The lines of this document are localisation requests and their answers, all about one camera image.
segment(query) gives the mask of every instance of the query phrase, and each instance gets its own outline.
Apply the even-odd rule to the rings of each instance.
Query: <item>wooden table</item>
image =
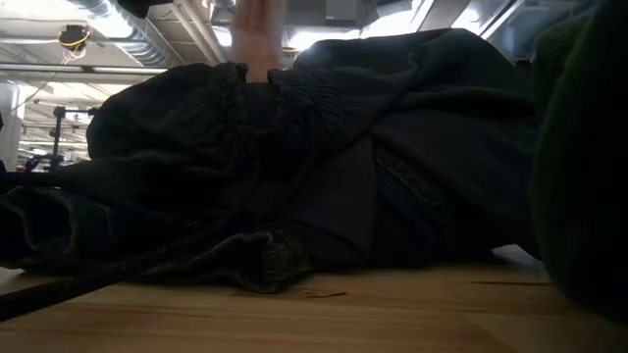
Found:
[[[0,270],[0,292],[43,280]],[[278,295],[115,285],[0,324],[0,351],[626,353],[628,329],[539,273],[482,265],[319,275]]]

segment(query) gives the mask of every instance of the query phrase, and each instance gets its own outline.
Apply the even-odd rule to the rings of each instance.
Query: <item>ceiling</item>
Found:
[[[77,1],[0,0],[0,63],[59,65],[64,61],[64,49],[54,40],[57,33],[66,25],[90,25],[93,33],[84,57],[69,65],[141,68],[142,63],[125,50],[125,45],[112,43],[110,29],[95,25],[86,10],[75,6]],[[290,1],[287,14],[290,25],[285,27],[284,45],[300,50],[325,38],[355,39],[454,26],[482,35],[512,59],[530,58],[534,55],[534,39],[543,29],[595,3],[593,0],[405,0],[399,1],[405,3],[399,7],[402,11],[377,20],[377,9],[373,7],[376,0]],[[320,3],[323,9],[323,20],[319,22],[308,18],[308,11],[315,11],[312,7],[315,3]],[[223,19],[225,14],[217,11],[222,10],[215,9],[211,0],[175,0],[174,4],[152,7],[146,20],[129,21],[167,54],[166,68],[189,63],[217,64],[231,58],[228,23]],[[39,41],[26,44],[26,39]],[[36,92],[25,104],[21,156],[26,158],[52,149],[55,106],[97,107],[112,94],[148,77],[0,69],[0,79],[20,85],[23,100]],[[88,123],[89,118],[83,117],[68,117],[63,121],[62,153],[72,150],[73,159],[88,159],[85,139]]]

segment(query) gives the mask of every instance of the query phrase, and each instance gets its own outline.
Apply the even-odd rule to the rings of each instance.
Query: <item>hand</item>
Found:
[[[267,82],[269,70],[281,70],[282,24],[278,0],[239,0],[232,37],[234,60],[248,66],[248,82]]]

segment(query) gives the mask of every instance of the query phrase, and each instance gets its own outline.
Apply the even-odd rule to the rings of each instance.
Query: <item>metal pole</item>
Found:
[[[59,167],[59,139],[61,138],[61,120],[66,117],[66,107],[56,107],[53,115],[57,118],[55,126],[55,144],[52,147],[52,161],[50,161],[50,173],[55,173]]]

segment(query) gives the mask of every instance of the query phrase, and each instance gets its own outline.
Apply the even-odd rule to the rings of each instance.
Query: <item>cord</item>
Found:
[[[89,39],[89,37],[91,36],[91,30],[85,35],[85,37],[77,40],[74,43],[64,43],[61,41],[61,32],[59,32],[57,34],[57,40],[59,40],[59,43],[64,46],[64,47],[74,47],[74,46],[78,46],[84,43],[85,40]]]
[[[87,49],[83,49],[78,55],[76,55],[76,53],[77,53],[77,50],[75,51],[64,50],[63,58],[66,60],[65,63],[68,64],[74,60],[84,58],[85,55],[87,55]]]
[[[68,64],[70,61],[71,61],[71,60],[64,59],[64,61],[63,61],[63,62],[61,62],[61,65],[66,65],[66,64]],[[18,109],[22,108],[24,104],[26,104],[26,103],[30,102],[30,100],[31,100],[32,98],[34,98],[34,97],[37,95],[37,93],[41,92],[41,90],[42,90],[42,89],[44,89],[44,88],[48,85],[48,83],[52,82],[52,80],[53,80],[53,79],[55,79],[55,77],[56,77],[58,74],[59,74],[59,73],[54,73],[54,74],[52,74],[52,76],[50,76],[50,78],[48,78],[48,80],[47,80],[47,81],[45,81],[45,82],[44,82],[41,86],[39,86],[39,88],[37,88],[37,89],[34,91],[34,93],[32,93],[29,97],[27,97],[27,98],[24,100],[24,102],[22,102],[22,103],[18,104],[17,106],[13,107],[13,108],[9,111],[9,115],[13,114],[13,112],[15,112],[15,111],[17,111]]]

